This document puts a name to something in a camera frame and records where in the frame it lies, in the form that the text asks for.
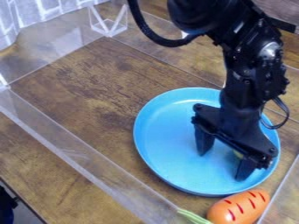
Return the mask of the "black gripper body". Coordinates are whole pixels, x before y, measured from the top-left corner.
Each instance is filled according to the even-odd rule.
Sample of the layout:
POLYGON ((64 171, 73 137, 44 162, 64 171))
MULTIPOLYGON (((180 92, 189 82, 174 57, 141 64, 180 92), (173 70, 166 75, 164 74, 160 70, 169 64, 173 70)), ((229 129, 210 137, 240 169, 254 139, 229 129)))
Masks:
POLYGON ((277 156, 277 147, 258 126, 258 109, 222 105, 218 108, 196 103, 190 123, 198 125, 214 138, 244 156, 256 160, 256 168, 266 169, 277 156))

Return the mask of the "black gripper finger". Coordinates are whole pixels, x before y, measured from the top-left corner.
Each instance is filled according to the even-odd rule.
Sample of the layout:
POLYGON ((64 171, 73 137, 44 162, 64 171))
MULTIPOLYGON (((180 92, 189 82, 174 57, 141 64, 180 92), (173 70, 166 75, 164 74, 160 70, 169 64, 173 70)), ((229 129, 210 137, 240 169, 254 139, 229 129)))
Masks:
POLYGON ((245 180, 256 168, 257 162, 254 161, 254 159, 252 157, 242 157, 237 165, 234 180, 245 180))
POLYGON ((198 125, 194 125, 194 142, 197 152, 202 156, 213 145, 214 136, 208 133, 198 125))

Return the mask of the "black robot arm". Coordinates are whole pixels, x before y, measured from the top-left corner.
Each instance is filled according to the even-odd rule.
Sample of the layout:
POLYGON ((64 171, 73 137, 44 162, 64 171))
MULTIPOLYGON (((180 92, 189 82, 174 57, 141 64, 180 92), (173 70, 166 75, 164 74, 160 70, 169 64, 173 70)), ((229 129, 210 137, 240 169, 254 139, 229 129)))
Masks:
POLYGON ((277 154, 260 129, 266 126, 265 103, 289 111, 278 99, 288 85, 280 32, 250 0, 168 0, 166 7, 177 28, 208 36, 222 49, 226 79, 220 106, 194 104, 190 122, 200 154, 220 140, 241 155, 234 174, 241 181, 266 168, 277 154))

